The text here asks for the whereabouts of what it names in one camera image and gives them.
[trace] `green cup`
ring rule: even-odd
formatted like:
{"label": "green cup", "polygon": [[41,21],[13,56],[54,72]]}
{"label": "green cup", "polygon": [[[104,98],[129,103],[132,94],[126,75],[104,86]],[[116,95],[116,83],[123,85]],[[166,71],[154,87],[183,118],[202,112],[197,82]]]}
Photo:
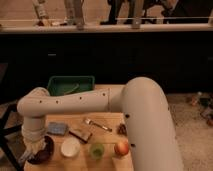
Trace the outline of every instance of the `green cup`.
{"label": "green cup", "polygon": [[104,154],[104,146],[101,143],[91,144],[89,154],[92,159],[99,160]]}

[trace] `fork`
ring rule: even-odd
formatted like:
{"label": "fork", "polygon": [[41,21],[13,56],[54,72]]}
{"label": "fork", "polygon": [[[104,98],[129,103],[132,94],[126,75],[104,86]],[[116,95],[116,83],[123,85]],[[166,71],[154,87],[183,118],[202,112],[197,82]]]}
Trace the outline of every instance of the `fork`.
{"label": "fork", "polygon": [[95,125],[95,126],[97,126],[97,127],[99,127],[99,128],[102,128],[102,129],[104,129],[104,130],[106,130],[106,131],[112,132],[112,129],[111,129],[111,128],[108,128],[108,127],[106,127],[106,126],[104,126],[104,125],[100,125],[100,124],[98,124],[98,123],[92,121],[92,120],[89,119],[89,118],[85,118],[85,119],[84,119],[84,123],[86,123],[86,124],[88,124],[88,125]]}

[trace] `dark cabinet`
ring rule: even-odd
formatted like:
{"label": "dark cabinet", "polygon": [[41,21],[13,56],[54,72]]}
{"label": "dark cabinet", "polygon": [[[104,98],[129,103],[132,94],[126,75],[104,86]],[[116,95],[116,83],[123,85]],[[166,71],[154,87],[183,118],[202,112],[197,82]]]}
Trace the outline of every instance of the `dark cabinet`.
{"label": "dark cabinet", "polygon": [[137,76],[165,92],[212,91],[213,32],[135,32],[0,35],[8,62],[0,101],[18,98],[53,75],[94,75],[124,84]]}

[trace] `green plastic container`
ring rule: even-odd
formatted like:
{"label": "green plastic container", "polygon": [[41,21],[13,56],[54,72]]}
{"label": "green plastic container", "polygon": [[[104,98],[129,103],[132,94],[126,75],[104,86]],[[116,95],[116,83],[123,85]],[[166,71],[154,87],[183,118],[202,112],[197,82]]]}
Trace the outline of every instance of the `green plastic container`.
{"label": "green plastic container", "polygon": [[47,90],[51,96],[62,96],[91,91],[95,86],[94,76],[52,76]]}
{"label": "green plastic container", "polygon": [[91,144],[89,148],[89,155],[94,160],[99,160],[104,154],[104,146],[101,143]]}

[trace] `apple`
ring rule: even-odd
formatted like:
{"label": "apple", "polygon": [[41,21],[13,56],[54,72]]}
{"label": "apple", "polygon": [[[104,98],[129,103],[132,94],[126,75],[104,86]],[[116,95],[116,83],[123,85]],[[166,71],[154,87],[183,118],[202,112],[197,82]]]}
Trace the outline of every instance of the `apple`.
{"label": "apple", "polygon": [[129,153],[129,143],[127,141],[119,141],[114,145],[115,154],[125,156]]}

